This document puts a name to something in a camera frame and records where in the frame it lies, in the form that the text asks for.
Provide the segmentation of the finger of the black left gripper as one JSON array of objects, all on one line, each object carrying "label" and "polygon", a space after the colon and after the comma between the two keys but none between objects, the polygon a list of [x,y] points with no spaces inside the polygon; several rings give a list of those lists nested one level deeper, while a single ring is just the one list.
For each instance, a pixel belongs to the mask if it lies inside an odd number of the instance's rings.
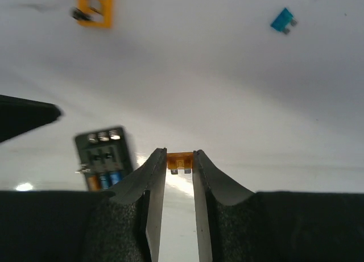
[{"label": "finger of the black left gripper", "polygon": [[54,104],[1,95],[1,142],[53,123],[61,117]]}]

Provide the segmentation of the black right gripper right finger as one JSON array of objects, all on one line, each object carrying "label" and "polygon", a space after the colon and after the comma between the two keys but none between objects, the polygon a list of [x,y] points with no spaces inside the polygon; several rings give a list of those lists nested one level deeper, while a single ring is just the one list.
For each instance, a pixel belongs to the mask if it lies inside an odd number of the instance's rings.
[{"label": "black right gripper right finger", "polygon": [[252,192],[193,154],[200,261],[362,261],[363,195]]}]

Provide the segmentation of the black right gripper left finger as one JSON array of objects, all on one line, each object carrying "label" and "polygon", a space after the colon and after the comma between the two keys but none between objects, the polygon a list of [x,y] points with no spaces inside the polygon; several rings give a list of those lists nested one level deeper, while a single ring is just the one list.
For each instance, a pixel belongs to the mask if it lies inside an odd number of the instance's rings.
[{"label": "black right gripper left finger", "polygon": [[2,191],[2,261],[157,261],[167,151],[108,190]]}]

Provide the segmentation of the black fuse box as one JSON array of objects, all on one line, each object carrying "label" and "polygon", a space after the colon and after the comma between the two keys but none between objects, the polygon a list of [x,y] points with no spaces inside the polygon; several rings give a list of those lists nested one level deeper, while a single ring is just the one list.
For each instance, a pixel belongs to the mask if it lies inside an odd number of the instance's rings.
[{"label": "black fuse box", "polygon": [[80,167],[77,171],[85,179],[99,173],[120,171],[123,179],[135,169],[134,160],[123,126],[113,126],[78,134],[74,137]]}]

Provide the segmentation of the orange blade fuse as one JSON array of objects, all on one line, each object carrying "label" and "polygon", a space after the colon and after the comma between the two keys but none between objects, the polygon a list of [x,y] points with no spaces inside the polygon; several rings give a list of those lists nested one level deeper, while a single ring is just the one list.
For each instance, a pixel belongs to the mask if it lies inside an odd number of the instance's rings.
[{"label": "orange blade fuse", "polygon": [[172,175],[178,175],[180,170],[185,174],[192,173],[193,152],[167,153],[167,168]]}]

